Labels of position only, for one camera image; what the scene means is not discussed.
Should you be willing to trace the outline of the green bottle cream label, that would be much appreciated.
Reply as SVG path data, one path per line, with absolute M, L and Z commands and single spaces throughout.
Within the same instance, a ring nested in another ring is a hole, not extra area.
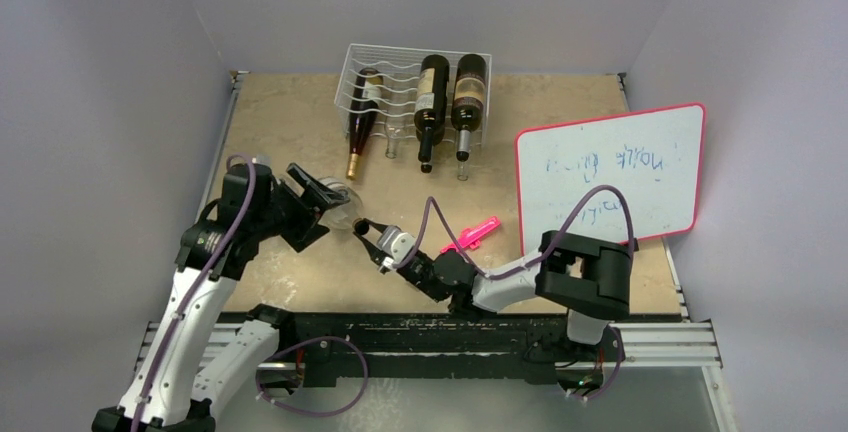
M 431 54 L 423 59 L 414 108 L 414 125 L 419 140 L 418 161 L 422 173 L 432 171 L 434 148 L 445 135 L 449 75 L 450 63 L 445 56 Z

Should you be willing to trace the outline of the green bottle brown label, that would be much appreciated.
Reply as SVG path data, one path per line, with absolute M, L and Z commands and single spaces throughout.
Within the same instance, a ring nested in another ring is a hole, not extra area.
M 478 54 L 466 54 L 458 62 L 451 108 L 451 124 L 457 132 L 456 159 L 470 158 L 472 134 L 483 121 L 487 95 L 487 63 Z

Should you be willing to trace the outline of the clear bottle with black cap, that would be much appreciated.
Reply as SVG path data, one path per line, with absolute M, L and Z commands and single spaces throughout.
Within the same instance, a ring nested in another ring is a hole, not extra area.
M 364 206 L 358 193 L 346 182 L 335 177 L 321 177 L 319 182 L 329 189 L 345 195 L 348 201 L 325 212 L 319 222 L 331 230 L 352 232 L 355 223 L 363 217 Z

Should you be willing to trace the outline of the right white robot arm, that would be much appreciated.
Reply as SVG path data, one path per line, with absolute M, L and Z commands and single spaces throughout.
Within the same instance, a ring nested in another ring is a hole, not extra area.
M 567 310 L 564 351 L 584 359 L 596 351 L 607 326 L 630 315 L 633 254 L 624 245 L 548 231 L 538 251 L 478 273 L 455 250 L 431 258 L 415 237 L 394 225 L 359 219 L 353 234 L 381 273 L 395 272 L 451 314 L 477 320 L 543 298 Z

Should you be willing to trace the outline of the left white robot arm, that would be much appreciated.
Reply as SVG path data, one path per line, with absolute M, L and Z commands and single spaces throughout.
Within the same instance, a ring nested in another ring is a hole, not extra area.
M 295 354 L 298 334 L 284 325 L 284 312 L 261 307 L 221 354 L 201 364 L 220 313 L 260 244 L 279 237 L 301 252 L 329 233 L 322 216 L 350 201 L 349 193 L 295 163 L 286 172 L 298 190 L 267 165 L 244 155 L 228 158 L 220 197 L 181 236 L 169 299 L 148 353 L 119 403 L 97 411 L 92 430 L 213 431 L 263 359 Z

